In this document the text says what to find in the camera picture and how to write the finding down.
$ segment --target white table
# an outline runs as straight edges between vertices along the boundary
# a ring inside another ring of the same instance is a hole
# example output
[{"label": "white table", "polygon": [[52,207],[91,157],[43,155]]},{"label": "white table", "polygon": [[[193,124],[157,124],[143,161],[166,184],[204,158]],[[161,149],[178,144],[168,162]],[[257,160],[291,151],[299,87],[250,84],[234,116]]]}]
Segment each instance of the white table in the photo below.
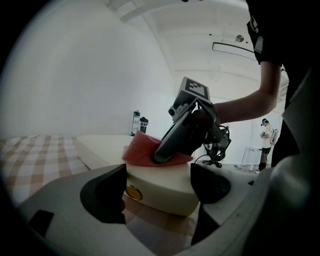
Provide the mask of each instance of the white table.
[{"label": "white table", "polygon": [[[252,163],[248,163],[248,156],[249,156],[249,152],[250,151],[257,152],[255,161],[253,161]],[[241,164],[240,165],[235,165],[235,167],[238,168],[238,169],[242,169],[243,166],[251,166],[250,167],[250,171],[252,171],[253,167],[254,166],[258,166],[259,163],[260,163],[261,152],[262,152],[262,148],[261,147],[245,146]]]}]

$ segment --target white ceiling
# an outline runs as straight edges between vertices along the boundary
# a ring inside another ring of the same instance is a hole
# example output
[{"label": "white ceiling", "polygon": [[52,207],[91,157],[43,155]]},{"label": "white ceiling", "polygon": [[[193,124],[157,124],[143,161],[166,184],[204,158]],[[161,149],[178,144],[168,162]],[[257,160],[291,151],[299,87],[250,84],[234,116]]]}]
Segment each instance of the white ceiling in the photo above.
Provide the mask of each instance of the white ceiling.
[{"label": "white ceiling", "polygon": [[[259,86],[257,61],[212,50],[213,42],[219,42],[253,51],[244,0],[109,0],[108,7],[118,11],[125,23],[144,18],[173,76],[203,72],[217,81],[221,74],[233,74],[255,80]],[[237,35],[243,35],[244,41],[236,42]],[[288,83],[285,76],[281,86]]]}]

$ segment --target white wall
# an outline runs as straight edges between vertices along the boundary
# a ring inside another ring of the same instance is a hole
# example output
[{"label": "white wall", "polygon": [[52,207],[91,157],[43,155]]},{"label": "white wall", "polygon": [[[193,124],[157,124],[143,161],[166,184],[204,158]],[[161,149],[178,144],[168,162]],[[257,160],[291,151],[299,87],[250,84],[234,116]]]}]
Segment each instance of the white wall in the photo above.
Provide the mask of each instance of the white wall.
[{"label": "white wall", "polygon": [[0,137],[128,134],[135,110],[162,137],[175,85],[152,33],[135,27],[141,20],[121,23],[103,0],[54,5],[28,27],[2,77]]},{"label": "white wall", "polygon": [[184,77],[189,77],[209,87],[210,97],[215,99],[235,100],[255,92],[260,82],[231,73],[205,71],[179,71],[173,74],[176,93]]}]

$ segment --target cable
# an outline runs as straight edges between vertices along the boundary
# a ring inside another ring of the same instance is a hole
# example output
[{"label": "cable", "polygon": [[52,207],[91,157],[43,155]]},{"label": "cable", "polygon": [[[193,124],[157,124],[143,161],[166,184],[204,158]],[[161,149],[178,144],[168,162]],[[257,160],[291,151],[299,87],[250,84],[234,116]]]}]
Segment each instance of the cable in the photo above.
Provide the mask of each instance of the cable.
[{"label": "cable", "polygon": [[203,147],[204,147],[204,149],[205,149],[205,152],[206,152],[207,156],[210,156],[210,155],[209,155],[209,154],[210,154],[209,145],[208,145],[208,148],[206,147],[206,144],[202,143],[202,145],[203,145]]},{"label": "cable", "polygon": [[217,157],[220,156],[222,153],[224,153],[224,152],[228,149],[228,147],[229,147],[229,145],[230,145],[230,131],[229,131],[229,129],[228,129],[226,126],[223,126],[223,125],[219,125],[218,127],[223,127],[223,128],[225,128],[225,129],[227,130],[227,132],[229,133],[228,146],[226,146],[226,148],[225,148],[224,150],[220,151],[220,153],[217,154],[217,155],[215,156],[215,158],[214,158],[213,160],[211,160],[207,165],[214,163],[215,160],[217,159]]},{"label": "cable", "polygon": [[207,156],[207,154],[203,154],[202,156],[199,156],[199,157],[194,161],[194,163],[196,163],[199,158],[202,158],[202,157],[204,157],[204,156]]}]

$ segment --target water bottle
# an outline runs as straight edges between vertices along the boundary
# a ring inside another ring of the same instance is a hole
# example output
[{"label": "water bottle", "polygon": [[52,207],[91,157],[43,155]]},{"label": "water bottle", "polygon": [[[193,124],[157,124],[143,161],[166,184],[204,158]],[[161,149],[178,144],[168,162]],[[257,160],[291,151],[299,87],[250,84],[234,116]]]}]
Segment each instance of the water bottle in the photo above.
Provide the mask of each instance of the water bottle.
[{"label": "water bottle", "polygon": [[148,124],[149,124],[148,119],[146,119],[144,116],[140,118],[140,131],[143,132],[144,134],[146,133]]},{"label": "water bottle", "polygon": [[135,136],[140,126],[140,113],[139,110],[133,112],[131,136]]}]

